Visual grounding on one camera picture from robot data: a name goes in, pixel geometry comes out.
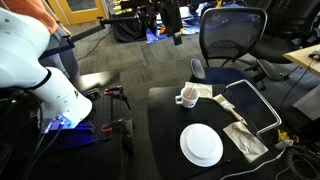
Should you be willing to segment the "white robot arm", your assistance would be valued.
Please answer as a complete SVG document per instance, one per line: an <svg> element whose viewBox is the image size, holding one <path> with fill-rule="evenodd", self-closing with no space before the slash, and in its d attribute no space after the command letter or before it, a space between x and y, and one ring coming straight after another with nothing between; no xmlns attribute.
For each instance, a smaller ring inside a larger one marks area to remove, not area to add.
<svg viewBox="0 0 320 180"><path fill-rule="evenodd" d="M0 8L0 87L29 90L42 103L39 125L74 129L92 110L92 102L79 92L61 70L39 63L50 33L37 19Z"/></svg>

